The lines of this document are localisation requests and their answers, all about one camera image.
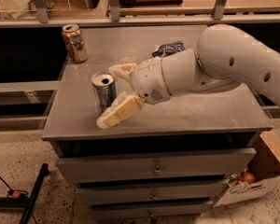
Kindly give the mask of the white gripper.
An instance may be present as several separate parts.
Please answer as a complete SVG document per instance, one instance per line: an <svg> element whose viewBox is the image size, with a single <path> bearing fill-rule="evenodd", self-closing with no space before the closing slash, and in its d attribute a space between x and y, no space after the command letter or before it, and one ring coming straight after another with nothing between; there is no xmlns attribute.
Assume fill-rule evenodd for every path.
<svg viewBox="0 0 280 224"><path fill-rule="evenodd" d="M123 91L96 120L96 125L101 129L108 129L138 114L145 102L155 105L168 101L171 93L166 87L161 65L161 58L153 58L138 65L124 63L110 66L108 71L116 78L131 82L133 91L138 95Z"/></svg>

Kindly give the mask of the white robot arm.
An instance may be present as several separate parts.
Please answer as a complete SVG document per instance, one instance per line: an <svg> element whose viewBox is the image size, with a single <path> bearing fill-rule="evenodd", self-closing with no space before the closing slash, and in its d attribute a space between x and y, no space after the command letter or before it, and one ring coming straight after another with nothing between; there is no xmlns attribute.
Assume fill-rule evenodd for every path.
<svg viewBox="0 0 280 224"><path fill-rule="evenodd" d="M145 104L165 102L181 91L220 92L237 82L280 107L280 53L227 24L206 28L194 49L139 64L113 65L109 72L128 82L133 92L122 92L96 120L101 129L135 116Z"/></svg>

